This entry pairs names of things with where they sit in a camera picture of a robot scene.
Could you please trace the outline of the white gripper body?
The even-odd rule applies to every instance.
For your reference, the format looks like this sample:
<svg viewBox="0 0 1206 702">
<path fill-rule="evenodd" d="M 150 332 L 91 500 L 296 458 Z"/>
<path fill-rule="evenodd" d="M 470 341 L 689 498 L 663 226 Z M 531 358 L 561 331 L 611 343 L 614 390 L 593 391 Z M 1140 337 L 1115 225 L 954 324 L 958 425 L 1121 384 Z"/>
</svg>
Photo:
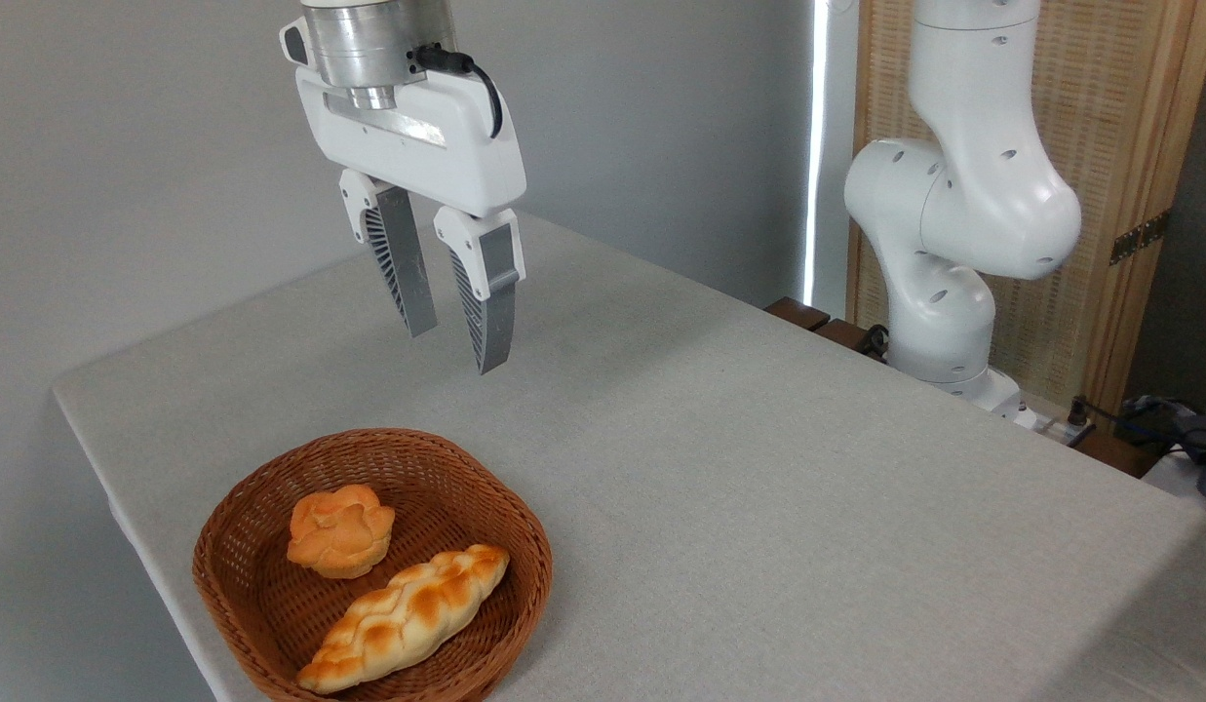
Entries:
<svg viewBox="0 0 1206 702">
<path fill-rule="evenodd" d="M 396 93 L 396 107 L 358 109 L 312 68 L 295 69 L 310 131 L 328 160 L 476 217 L 526 191 L 513 119 L 496 136 L 486 84 L 431 71 Z"/>
</svg>

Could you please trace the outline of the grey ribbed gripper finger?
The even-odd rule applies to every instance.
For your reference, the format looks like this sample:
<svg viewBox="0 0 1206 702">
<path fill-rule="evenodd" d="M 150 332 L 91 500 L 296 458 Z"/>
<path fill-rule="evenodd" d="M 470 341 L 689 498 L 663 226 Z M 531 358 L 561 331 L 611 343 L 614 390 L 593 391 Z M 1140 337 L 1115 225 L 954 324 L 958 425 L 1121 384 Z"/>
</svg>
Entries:
<svg viewBox="0 0 1206 702">
<path fill-rule="evenodd" d="M 339 191 L 357 241 L 370 246 L 411 337 L 438 324 L 409 192 L 345 169 Z"/>
<path fill-rule="evenodd" d="M 451 251 L 475 364 L 481 374 L 491 372 L 513 349 L 515 288 L 525 280 L 519 220 L 513 209 L 478 218 L 443 206 L 434 227 Z"/>
</svg>

